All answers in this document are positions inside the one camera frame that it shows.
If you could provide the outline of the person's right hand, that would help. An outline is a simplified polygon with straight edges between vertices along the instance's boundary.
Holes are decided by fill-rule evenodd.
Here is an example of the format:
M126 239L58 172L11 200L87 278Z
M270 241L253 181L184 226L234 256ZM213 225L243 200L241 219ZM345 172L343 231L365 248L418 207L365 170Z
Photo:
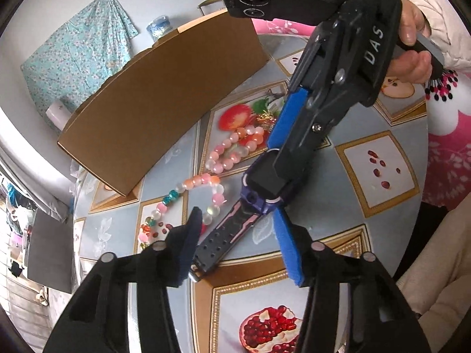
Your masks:
M417 34L431 35L431 29L424 14L410 0L401 0L402 15L399 25L399 38L406 46L414 46ZM408 50L389 63L387 76L397 77L411 84L424 84L431 76L431 54L429 51Z

